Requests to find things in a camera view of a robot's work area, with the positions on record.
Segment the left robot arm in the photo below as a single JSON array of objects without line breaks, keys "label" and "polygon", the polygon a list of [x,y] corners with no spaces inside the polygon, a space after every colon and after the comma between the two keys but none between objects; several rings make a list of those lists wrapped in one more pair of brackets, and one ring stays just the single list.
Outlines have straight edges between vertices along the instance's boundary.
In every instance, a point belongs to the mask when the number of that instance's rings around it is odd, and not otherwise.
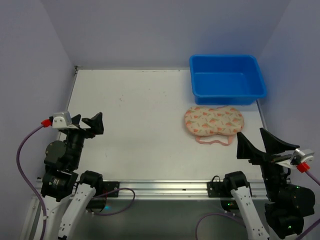
[{"label": "left robot arm", "polygon": [[65,139],[51,142],[45,150],[45,174],[38,194],[43,217],[34,236],[41,240],[69,240],[86,205],[102,187],[100,173],[87,170],[78,175],[75,171],[85,140],[104,133],[103,114],[85,118],[79,114],[71,117],[68,111],[58,112],[41,124],[65,134]]}]

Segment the floral pink laundry bag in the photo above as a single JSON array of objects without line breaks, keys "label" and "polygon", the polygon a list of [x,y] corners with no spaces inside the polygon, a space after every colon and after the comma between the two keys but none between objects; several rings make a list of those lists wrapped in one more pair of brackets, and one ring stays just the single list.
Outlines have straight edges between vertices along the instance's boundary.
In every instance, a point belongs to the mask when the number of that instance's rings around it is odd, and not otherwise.
[{"label": "floral pink laundry bag", "polygon": [[[193,106],[185,112],[184,124],[199,144],[229,146],[237,133],[243,130],[245,120],[242,113],[232,106]],[[227,142],[205,140],[216,135],[226,137]]]}]

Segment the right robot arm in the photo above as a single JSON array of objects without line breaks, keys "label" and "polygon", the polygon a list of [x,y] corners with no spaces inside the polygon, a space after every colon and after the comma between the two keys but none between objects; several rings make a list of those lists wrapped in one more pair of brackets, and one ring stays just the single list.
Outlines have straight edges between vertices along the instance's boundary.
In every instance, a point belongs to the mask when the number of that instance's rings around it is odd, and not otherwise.
[{"label": "right robot arm", "polygon": [[[310,176],[309,162],[314,159],[315,153],[310,149],[301,150],[299,145],[287,143],[264,128],[260,129],[260,134],[265,151],[257,149],[242,132],[238,132],[236,157],[261,168],[269,200],[264,206],[268,226],[281,240],[292,235],[301,240],[319,224],[316,222],[307,230],[303,229],[304,218],[315,213],[316,197],[311,189],[288,183],[287,178],[294,169]],[[270,239],[253,205],[245,174],[241,171],[228,173],[223,184],[236,201],[248,238]]]}]

